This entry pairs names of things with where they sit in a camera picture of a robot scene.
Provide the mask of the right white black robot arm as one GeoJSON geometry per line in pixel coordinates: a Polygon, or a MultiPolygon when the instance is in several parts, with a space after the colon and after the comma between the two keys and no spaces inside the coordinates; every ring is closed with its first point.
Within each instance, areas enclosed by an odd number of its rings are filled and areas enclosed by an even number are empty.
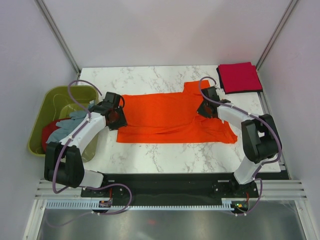
{"type": "Polygon", "coordinates": [[[220,99],[214,86],[200,90],[203,101],[198,114],[205,118],[216,118],[241,130],[242,148],[245,157],[233,173],[235,181],[229,184],[229,191],[235,197],[247,191],[262,166],[273,163],[274,156],[281,156],[282,144],[278,131],[269,114],[248,113],[226,99],[220,99]]]}

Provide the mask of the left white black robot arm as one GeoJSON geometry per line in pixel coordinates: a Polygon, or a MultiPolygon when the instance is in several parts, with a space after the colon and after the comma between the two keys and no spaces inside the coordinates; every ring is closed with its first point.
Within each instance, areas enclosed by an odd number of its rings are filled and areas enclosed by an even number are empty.
{"type": "Polygon", "coordinates": [[[45,152],[44,179],[67,188],[86,187],[99,197],[106,196],[110,185],[104,181],[104,174],[84,167],[82,154],[104,128],[110,131],[128,125],[124,114],[124,97],[107,92],[104,99],[91,108],[84,108],[86,115],[80,124],[65,138],[47,144],[45,152]]]}

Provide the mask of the orange t shirt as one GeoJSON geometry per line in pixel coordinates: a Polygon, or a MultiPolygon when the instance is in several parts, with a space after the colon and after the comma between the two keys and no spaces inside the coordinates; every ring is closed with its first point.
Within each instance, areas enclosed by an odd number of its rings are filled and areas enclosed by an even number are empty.
{"type": "Polygon", "coordinates": [[[184,83],[182,92],[124,95],[126,127],[117,131],[123,144],[234,144],[238,137],[226,121],[205,118],[197,110],[200,89],[208,80],[184,83]]]}

